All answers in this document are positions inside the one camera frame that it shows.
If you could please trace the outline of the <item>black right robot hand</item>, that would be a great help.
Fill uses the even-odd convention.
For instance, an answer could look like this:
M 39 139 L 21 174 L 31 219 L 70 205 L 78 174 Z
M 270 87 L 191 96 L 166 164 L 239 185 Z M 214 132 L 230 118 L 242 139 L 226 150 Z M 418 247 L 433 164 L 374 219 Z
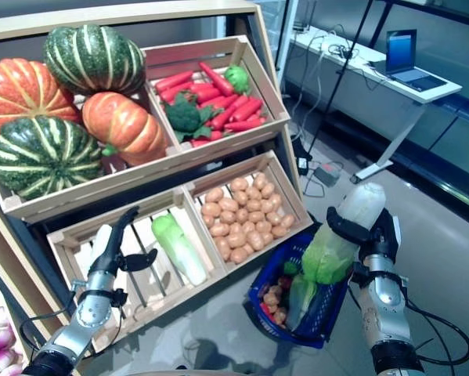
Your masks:
M 359 245 L 359 260 L 367 256 L 382 255 L 395 263 L 400 242 L 396 236 L 394 217 L 384 208 L 370 230 L 351 220 L 342 218 L 335 207 L 326 212 L 326 222 L 342 239 Z

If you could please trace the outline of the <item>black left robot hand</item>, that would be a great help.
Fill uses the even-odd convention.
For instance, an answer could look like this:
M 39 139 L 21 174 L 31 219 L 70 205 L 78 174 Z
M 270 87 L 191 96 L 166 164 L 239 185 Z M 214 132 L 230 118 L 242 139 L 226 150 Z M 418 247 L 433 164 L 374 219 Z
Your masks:
M 157 249 L 153 248 L 149 253 L 131 254 L 123 256 L 121 244 L 126 226 L 132 224 L 139 212 L 139 206 L 129 208 L 112 228 L 109 240 L 104 252 L 99 255 L 88 270 L 90 276 L 94 272 L 107 272 L 114 277 L 120 269 L 124 272 L 137 272 L 151 267 L 157 258 Z

